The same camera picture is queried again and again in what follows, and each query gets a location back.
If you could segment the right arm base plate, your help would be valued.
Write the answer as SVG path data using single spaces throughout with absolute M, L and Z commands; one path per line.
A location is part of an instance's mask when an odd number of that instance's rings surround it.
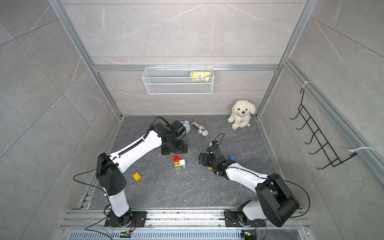
M 254 228 L 267 226 L 266 221 L 262 219 L 246 220 L 243 214 L 238 211 L 224 210 L 225 225 L 227 228 Z

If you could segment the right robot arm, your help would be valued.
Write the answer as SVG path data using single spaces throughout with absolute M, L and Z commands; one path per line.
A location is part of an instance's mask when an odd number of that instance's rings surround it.
M 257 195 L 257 201 L 246 201 L 236 211 L 224 210 L 227 227 L 255 227 L 259 223 L 265 224 L 266 220 L 282 227 L 290 218 L 305 216 L 311 207 L 311 198 L 308 197 L 308 208 L 295 216 L 294 213 L 301 207 L 287 183 L 302 189 L 301 186 L 282 179 L 276 173 L 256 173 L 233 160 L 227 160 L 217 142 L 209 146 L 206 153 L 200 153 L 198 164 L 211 168 L 215 175 L 237 182 Z

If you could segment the yellow lego brick near left arm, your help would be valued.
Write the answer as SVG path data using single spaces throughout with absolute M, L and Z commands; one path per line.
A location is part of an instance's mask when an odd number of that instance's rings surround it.
M 133 175 L 133 178 L 135 179 L 135 181 L 138 182 L 138 181 L 141 179 L 141 176 L 140 176 L 139 173 L 135 173 L 135 174 Z

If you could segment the red lego brick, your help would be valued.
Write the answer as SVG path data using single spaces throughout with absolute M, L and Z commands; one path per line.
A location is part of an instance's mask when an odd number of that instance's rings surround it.
M 174 161 L 174 163 L 179 162 L 180 161 L 179 156 L 174 156 L 173 161 Z

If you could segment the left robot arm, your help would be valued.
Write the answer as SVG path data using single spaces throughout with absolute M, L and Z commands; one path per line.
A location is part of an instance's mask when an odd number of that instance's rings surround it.
M 180 121 L 170 124 L 163 117 L 157 116 L 143 136 L 121 150 L 107 155 L 102 153 L 97 158 L 96 177 L 99 189 L 107 196 L 112 213 L 115 217 L 131 218 L 131 208 L 125 195 L 127 181 L 123 173 L 141 157 L 161 148 L 162 155 L 184 154 L 188 145 L 183 138 L 186 127 Z

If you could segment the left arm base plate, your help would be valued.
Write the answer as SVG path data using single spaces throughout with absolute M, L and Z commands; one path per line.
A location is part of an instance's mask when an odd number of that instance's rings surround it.
M 112 228 L 143 228 L 145 226 L 148 212 L 146 211 L 129 211 L 121 217 L 117 217 L 113 211 L 107 215 L 105 227 Z

